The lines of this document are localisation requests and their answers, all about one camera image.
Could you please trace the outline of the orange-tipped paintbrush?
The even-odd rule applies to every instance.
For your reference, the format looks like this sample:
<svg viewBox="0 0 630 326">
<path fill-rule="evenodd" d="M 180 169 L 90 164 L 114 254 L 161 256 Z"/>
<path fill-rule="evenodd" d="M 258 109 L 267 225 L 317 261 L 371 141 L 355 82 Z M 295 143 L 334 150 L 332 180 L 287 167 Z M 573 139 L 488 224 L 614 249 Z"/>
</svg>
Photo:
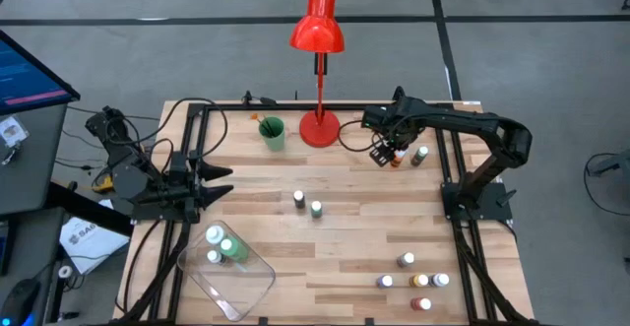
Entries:
<svg viewBox="0 0 630 326">
<path fill-rule="evenodd" d="M 267 131 L 266 131 L 266 129 L 265 129 L 265 128 L 261 125 L 261 121 L 262 121 L 262 120 L 259 118 L 259 116 L 258 116 L 258 114 L 257 114 L 257 113 L 253 113 L 253 114 L 251 114 L 251 115 L 250 115 L 250 119 L 258 121 L 258 122 L 259 122 L 259 127 L 260 127 L 260 128 L 261 128 L 264 132 L 265 132 L 265 135 L 267 135 L 267 136 L 268 136 L 268 132 L 267 132 Z"/>
</svg>

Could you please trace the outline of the black desk beam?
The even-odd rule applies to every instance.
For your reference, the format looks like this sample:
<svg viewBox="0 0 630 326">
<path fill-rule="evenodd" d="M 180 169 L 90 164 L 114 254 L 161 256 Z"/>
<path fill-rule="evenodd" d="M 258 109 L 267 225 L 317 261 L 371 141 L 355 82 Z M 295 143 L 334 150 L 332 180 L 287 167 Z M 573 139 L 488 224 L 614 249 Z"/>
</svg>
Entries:
<svg viewBox="0 0 630 326">
<path fill-rule="evenodd" d="M 101 228 L 130 237 L 133 233 L 131 219 L 111 208 L 86 198 L 69 188 L 50 182 L 46 203 L 61 207 L 70 215 L 94 223 Z"/>
</svg>

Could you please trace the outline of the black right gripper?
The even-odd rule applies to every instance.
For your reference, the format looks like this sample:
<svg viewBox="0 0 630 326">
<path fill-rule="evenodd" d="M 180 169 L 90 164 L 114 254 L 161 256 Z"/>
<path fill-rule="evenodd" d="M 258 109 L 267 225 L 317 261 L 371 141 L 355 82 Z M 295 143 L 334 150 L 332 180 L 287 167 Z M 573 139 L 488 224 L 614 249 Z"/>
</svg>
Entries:
<svg viewBox="0 0 630 326">
<path fill-rule="evenodd" d="M 379 147 L 405 151 L 426 126 L 422 118 L 428 104 L 421 99 L 398 99 L 387 106 L 368 105 L 363 112 L 363 127 L 381 136 Z"/>
</svg>

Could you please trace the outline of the black computer mouse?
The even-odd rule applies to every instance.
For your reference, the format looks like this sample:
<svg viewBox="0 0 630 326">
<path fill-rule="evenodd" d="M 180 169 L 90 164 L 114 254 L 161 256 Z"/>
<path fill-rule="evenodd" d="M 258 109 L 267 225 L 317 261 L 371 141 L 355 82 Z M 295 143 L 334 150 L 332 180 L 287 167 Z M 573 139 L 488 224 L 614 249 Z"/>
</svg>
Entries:
<svg viewBox="0 0 630 326">
<path fill-rule="evenodd" d="M 17 282 L 0 308 L 0 326 L 23 326 L 32 315 L 39 289 L 40 281 L 35 278 Z"/>
</svg>

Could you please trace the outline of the large white paint bottle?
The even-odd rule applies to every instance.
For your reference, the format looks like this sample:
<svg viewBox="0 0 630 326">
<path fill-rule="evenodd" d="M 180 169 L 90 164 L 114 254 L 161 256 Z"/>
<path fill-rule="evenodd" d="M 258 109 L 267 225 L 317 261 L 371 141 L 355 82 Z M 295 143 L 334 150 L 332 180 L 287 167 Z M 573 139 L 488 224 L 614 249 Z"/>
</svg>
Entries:
<svg viewBox="0 0 630 326">
<path fill-rule="evenodd" d="M 205 239 L 210 245 L 220 245 L 225 237 L 226 232 L 220 225 L 212 225 L 206 229 Z"/>
</svg>

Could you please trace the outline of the computer monitor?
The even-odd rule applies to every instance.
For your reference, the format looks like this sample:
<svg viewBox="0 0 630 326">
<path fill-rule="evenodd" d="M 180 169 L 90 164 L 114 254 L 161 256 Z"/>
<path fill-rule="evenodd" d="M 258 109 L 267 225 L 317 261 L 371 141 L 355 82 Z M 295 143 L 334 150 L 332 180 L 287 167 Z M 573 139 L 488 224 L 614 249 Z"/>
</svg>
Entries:
<svg viewBox="0 0 630 326">
<path fill-rule="evenodd" d="M 0 115 L 80 99 L 69 83 L 0 30 Z"/>
</svg>

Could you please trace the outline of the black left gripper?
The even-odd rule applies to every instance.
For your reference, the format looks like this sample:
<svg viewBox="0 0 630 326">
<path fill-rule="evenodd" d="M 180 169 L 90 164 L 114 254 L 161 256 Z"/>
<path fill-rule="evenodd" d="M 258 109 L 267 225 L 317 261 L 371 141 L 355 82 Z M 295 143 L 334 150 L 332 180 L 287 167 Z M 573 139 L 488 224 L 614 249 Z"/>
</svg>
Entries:
<svg viewBox="0 0 630 326">
<path fill-rule="evenodd" d="M 166 170 L 164 218 L 167 221 L 199 221 L 198 191 L 195 185 L 195 173 L 188 168 L 188 160 L 181 152 L 174 152 Z M 233 174 L 228 167 L 221 167 L 199 162 L 199 177 L 210 181 Z M 233 185 L 201 187 L 201 203 L 208 207 L 232 191 Z"/>
</svg>

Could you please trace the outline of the white paper booklet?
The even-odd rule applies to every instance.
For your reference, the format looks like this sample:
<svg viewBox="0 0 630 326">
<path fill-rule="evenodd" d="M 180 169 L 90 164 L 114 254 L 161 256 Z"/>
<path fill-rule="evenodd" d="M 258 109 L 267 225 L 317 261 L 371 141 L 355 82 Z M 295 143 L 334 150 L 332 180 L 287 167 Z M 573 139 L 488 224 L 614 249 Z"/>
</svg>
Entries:
<svg viewBox="0 0 630 326">
<path fill-rule="evenodd" d="M 73 217 L 61 228 L 59 243 L 81 275 L 86 275 L 129 243 L 126 235 Z"/>
</svg>

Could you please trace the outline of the red desk lamp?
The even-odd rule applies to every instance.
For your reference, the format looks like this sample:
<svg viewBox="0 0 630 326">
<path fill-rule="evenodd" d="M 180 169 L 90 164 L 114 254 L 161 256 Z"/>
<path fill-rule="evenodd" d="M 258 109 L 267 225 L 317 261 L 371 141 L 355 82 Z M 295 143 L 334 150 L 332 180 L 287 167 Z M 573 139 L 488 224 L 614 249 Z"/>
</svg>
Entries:
<svg viewBox="0 0 630 326">
<path fill-rule="evenodd" d="M 315 55 L 317 104 L 299 123 L 301 139 L 315 148 L 331 146 L 340 129 L 338 117 L 326 110 L 323 103 L 327 56 L 345 50 L 344 35 L 335 18 L 335 3 L 336 0 L 307 0 L 306 13 L 289 38 L 291 47 Z"/>
</svg>

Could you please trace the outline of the small clear plastic bag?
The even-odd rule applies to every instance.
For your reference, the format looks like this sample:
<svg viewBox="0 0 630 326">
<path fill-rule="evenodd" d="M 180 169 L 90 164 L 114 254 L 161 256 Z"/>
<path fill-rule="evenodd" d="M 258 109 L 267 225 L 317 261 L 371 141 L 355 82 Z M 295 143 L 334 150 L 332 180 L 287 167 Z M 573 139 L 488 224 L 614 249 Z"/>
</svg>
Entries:
<svg viewBox="0 0 630 326">
<path fill-rule="evenodd" d="M 15 115 L 0 120 L 0 138 L 7 148 L 13 148 L 24 142 L 30 135 L 28 129 Z"/>
</svg>

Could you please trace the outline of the large green paint bottle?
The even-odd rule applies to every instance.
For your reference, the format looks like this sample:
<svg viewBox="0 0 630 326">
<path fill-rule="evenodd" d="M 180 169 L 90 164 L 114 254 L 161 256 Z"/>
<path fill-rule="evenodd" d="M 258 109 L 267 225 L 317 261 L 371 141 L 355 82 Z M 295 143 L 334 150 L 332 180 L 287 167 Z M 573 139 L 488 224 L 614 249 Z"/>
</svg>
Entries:
<svg viewBox="0 0 630 326">
<path fill-rule="evenodd" d="M 238 263 L 248 259 L 248 248 L 235 237 L 223 239 L 220 242 L 220 251 L 223 255 Z"/>
</svg>

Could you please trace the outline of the clear plastic tray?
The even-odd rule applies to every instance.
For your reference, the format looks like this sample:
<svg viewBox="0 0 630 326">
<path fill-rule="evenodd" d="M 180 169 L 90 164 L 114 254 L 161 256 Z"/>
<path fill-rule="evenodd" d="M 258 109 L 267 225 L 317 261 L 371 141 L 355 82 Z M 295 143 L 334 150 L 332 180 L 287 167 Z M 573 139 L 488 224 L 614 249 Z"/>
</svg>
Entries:
<svg viewBox="0 0 630 326">
<path fill-rule="evenodd" d="M 248 248 L 248 259 L 238 263 L 227 258 L 224 265 L 212 264 L 207 253 L 221 252 L 219 245 L 205 239 L 206 229 L 220 225 L 226 237 L 239 239 Z M 203 291 L 229 321 L 240 321 L 262 300 L 276 280 L 276 272 L 226 222 L 214 220 L 191 238 L 177 260 L 178 268 Z"/>
</svg>

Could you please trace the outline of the green cup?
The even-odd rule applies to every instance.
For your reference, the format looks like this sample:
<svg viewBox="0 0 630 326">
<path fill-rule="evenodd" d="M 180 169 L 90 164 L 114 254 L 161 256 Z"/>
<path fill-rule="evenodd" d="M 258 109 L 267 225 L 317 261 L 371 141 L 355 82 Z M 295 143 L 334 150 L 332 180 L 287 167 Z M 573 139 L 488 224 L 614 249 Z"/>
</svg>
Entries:
<svg viewBox="0 0 630 326">
<path fill-rule="evenodd" d="M 270 138 L 269 136 L 265 135 L 265 132 L 260 127 L 258 127 L 258 129 L 260 128 L 259 133 L 269 150 L 271 150 L 272 152 L 280 152 L 284 149 L 284 122 L 278 117 L 267 117 L 267 119 L 273 127 L 276 136 Z"/>
</svg>

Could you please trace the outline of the grey desk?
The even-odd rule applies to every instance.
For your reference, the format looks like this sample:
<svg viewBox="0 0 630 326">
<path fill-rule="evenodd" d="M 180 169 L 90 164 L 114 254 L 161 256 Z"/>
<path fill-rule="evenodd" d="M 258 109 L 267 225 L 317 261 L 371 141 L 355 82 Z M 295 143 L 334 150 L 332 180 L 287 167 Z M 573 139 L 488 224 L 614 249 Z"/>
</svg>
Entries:
<svg viewBox="0 0 630 326">
<path fill-rule="evenodd" d="M 16 114 L 29 136 L 15 159 L 0 164 L 0 216 L 45 205 L 66 108 L 61 104 Z"/>
</svg>

